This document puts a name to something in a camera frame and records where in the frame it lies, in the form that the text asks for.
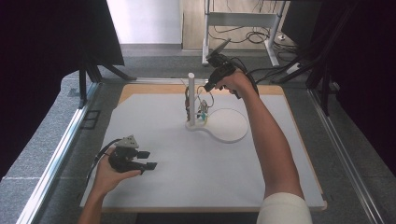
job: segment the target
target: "jewelry stand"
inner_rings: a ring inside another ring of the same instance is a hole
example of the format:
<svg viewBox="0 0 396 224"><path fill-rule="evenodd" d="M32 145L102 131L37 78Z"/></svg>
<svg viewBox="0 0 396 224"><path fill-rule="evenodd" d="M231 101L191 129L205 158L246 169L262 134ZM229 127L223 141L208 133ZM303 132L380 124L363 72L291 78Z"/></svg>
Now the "jewelry stand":
<svg viewBox="0 0 396 224"><path fill-rule="evenodd" d="M205 131L223 143L234 143L248 133L248 122L238 111L222 108L211 113L206 120L197 119L195 113L194 74L189 73L190 118L186 121L189 131Z"/></svg>

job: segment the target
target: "human arm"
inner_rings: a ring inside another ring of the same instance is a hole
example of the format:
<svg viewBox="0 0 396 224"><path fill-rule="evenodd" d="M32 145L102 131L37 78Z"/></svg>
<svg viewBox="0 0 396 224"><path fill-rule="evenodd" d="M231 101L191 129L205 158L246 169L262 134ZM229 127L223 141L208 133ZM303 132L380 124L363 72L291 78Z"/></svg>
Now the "human arm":
<svg viewBox="0 0 396 224"><path fill-rule="evenodd" d="M245 103L253 142L265 181L264 198L278 192L287 192L304 198L289 143L248 78L242 71L236 70L232 75L219 81L216 88L221 86L237 91Z"/></svg>
<svg viewBox="0 0 396 224"><path fill-rule="evenodd" d="M102 204L105 196L113 190L121 180L141 174L140 170L133 170L125 173L116 172L108 162L107 156L113 150L114 148L110 148L98 163L96 177L93 181L91 192L88 195L85 206L78 219L78 224L100 223Z"/></svg>

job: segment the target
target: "person's left hand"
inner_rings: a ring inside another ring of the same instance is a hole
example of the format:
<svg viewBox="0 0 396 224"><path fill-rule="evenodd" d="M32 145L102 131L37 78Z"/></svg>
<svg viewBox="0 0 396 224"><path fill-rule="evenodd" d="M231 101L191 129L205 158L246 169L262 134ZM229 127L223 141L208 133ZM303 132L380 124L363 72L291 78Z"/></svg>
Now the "person's left hand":
<svg viewBox="0 0 396 224"><path fill-rule="evenodd" d="M93 182L92 190L101 195L108 194L121 182L121 180L141 174L140 170L132 170L125 173L118 173L115 171L108 162L108 155L110 155L114 149L114 147L111 147L97 165L96 177Z"/></svg>

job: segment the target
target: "hand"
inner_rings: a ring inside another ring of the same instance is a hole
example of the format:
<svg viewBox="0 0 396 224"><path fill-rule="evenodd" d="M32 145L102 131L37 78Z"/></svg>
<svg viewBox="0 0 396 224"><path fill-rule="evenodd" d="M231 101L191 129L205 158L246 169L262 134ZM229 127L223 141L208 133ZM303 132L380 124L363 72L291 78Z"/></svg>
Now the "hand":
<svg viewBox="0 0 396 224"><path fill-rule="evenodd" d="M245 91L248 91L249 89L253 90L250 80L240 69L236 69L231 75L220 80L216 84L215 89L219 89L221 87L229 90L232 94L237 91L238 95L242 98L244 98Z"/></svg>
<svg viewBox="0 0 396 224"><path fill-rule="evenodd" d="M133 170L125 173L118 173L115 171L108 162L108 155L110 155L114 149L114 147L110 148L99 161L97 166L92 191L100 195L108 194L121 182L121 180L141 174L140 170Z"/></svg>

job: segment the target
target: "person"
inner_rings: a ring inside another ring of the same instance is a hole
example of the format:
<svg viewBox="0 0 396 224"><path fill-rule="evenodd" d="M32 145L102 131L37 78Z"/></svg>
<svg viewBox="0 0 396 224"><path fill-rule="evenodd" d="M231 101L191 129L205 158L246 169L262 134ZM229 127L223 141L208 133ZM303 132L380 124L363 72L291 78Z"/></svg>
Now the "person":
<svg viewBox="0 0 396 224"><path fill-rule="evenodd" d="M247 109L253 142L265 181L264 198L257 223L312 223L289 143L254 91L251 82L241 70L236 70L217 83L216 89L220 87L225 87L231 93L237 92ZM133 171L117 174L109 166L107 156L102 158L79 223L99 223L106 194L122 179L139 173L140 171Z"/></svg>

